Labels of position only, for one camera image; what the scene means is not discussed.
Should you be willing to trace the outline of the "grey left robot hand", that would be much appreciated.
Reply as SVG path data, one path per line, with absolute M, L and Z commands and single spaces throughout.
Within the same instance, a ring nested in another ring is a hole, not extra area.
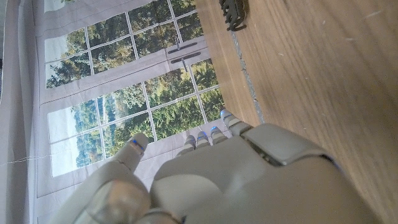
M 134 175 L 148 145 L 137 133 L 91 174 L 52 223 L 379 223 L 334 158 L 273 124 L 227 110 L 218 128 L 188 136 L 150 188 Z

